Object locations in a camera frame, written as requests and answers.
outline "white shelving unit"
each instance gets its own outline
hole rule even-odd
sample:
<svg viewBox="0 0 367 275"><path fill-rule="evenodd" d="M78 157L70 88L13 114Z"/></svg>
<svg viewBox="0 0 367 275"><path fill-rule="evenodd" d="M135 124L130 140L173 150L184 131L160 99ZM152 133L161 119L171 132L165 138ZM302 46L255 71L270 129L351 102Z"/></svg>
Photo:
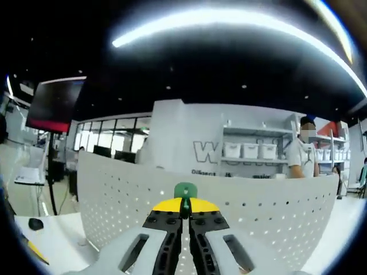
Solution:
<svg viewBox="0 0 367 275"><path fill-rule="evenodd" d="M322 161L319 161L319 164L331 164L331 166L334 167L336 163L343 163L345 161L345 160L335 160L334 150L335 150L335 147L338 147L338 148L343 147L344 144L347 142L347 140L341 139L339 137L334 137L332 130L330 130L330 136L317 135L316 137L312 139L312 141L317 142L319 145L318 146L319 148L320 148L320 145L322 144L330 144L331 160L322 160Z"/></svg>
<svg viewBox="0 0 367 275"><path fill-rule="evenodd" d="M283 169L283 166L287 164L286 159L246 159L246 158L227 158L222 156L223 142L225 136L243 136L243 137L256 137L256 138L273 138L279 139L278 144L283 145L283 139L293 140L296 136L295 124L289 123L292 129L281 129L271 127L229 127L223 126L223 135L220 142L221 161L218 164L218 173L221 172L221 166L223 163L246 163L256 165L267 165L267 166L279 166ZM278 146L278 156L283 155L283 146Z"/></svg>
<svg viewBox="0 0 367 275"><path fill-rule="evenodd" d="M287 164L286 159L240 159L240 158L226 158L222 157L222 162L248 162L248 163L279 163Z"/></svg>
<svg viewBox="0 0 367 275"><path fill-rule="evenodd" d="M255 127L255 128L235 128L224 127L224 134L245 135L245 136L261 136L266 138L292 138L293 131L287 129Z"/></svg>

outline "white wall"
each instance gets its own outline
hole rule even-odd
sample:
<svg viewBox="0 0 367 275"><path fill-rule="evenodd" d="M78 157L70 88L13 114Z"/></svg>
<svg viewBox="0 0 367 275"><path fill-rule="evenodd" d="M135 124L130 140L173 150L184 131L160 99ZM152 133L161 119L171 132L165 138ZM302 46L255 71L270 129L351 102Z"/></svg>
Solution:
<svg viewBox="0 0 367 275"><path fill-rule="evenodd" d="M71 121L69 135L67 136L67 149L68 150L74 150L74 141L75 141L75 135L76 135L78 123L79 122L76 120Z"/></svg>
<svg viewBox="0 0 367 275"><path fill-rule="evenodd" d="M25 127L28 110L13 105L12 103L10 103L9 106L13 106L14 110L12 113L6 112L5 114L7 132L9 134L8 139L20 143L36 144L37 131Z"/></svg>
<svg viewBox="0 0 367 275"><path fill-rule="evenodd" d="M367 131L367 119L361 122L362 132ZM364 159L367 156L366 137L361 136L361 128L356 124L349 128L350 139L350 172L349 184L353 184L360 176L363 167Z"/></svg>
<svg viewBox="0 0 367 275"><path fill-rule="evenodd" d="M231 120L233 127L285 128L285 121L293 112L245 105L230 104L184 104L181 100L156 101L154 104L149 146L153 153L152 166L162 166L168 171L192 173L192 170L218 173L220 163L220 143L222 126ZM316 119L317 129L329 121ZM255 143L255 138L242 142ZM274 166L245 166L243 163L224 163L221 175L252 177L272 175L277 172Z"/></svg>

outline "white shirt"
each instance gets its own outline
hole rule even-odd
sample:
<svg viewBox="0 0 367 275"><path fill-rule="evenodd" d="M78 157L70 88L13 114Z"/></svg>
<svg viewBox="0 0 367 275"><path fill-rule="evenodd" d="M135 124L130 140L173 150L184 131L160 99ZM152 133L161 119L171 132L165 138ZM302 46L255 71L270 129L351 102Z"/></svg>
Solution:
<svg viewBox="0 0 367 275"><path fill-rule="evenodd" d="M316 150L313 143L307 144L299 138L293 140L287 150L288 166L299 165L306 178L314 176Z"/></svg>

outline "computer mouse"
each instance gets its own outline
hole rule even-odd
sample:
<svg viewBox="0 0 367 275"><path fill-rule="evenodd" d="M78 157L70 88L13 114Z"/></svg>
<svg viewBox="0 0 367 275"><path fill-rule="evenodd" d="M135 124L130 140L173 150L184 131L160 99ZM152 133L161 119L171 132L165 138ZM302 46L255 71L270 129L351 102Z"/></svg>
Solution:
<svg viewBox="0 0 367 275"><path fill-rule="evenodd" d="M44 223L40 219L30 218L28 221L28 226L34 231L44 228Z"/></svg>

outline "computer monitor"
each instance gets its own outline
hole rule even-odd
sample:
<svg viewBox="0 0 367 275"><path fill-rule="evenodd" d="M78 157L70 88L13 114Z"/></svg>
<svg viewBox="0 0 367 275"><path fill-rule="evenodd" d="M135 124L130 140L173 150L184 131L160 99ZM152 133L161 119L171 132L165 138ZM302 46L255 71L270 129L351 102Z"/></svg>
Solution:
<svg viewBox="0 0 367 275"><path fill-rule="evenodd" d="M135 163L135 153L116 151L115 159L122 160L124 162Z"/></svg>
<svg viewBox="0 0 367 275"><path fill-rule="evenodd" d="M84 79L70 77L39 83L30 105L26 126L48 132L68 133Z"/></svg>
<svg viewBox="0 0 367 275"><path fill-rule="evenodd" d="M106 156L108 158L111 157L111 149L110 148L105 148L105 147L102 147L102 146L94 145L93 153L97 154L97 155L100 155L100 156Z"/></svg>

